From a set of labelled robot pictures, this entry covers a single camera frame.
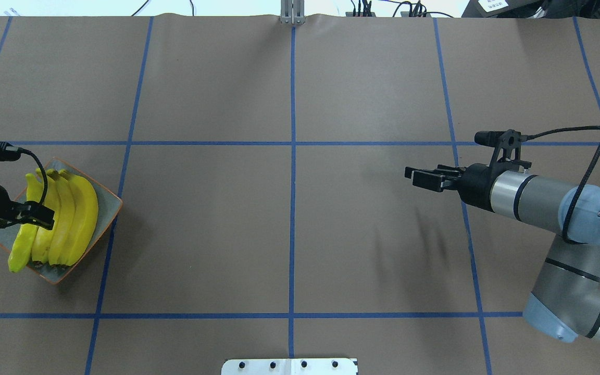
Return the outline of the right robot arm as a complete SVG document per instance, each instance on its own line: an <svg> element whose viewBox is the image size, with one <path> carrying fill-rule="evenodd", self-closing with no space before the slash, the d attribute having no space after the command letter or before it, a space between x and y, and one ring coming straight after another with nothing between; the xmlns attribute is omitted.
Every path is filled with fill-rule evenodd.
<svg viewBox="0 0 600 375"><path fill-rule="evenodd" d="M600 342L600 187L588 184L580 192L564 239L564 220L577 185L521 172L523 166L530 163L407 167L404 175L414 186L457 191L469 206L554 233L523 317L564 343L580 335Z"/></svg>

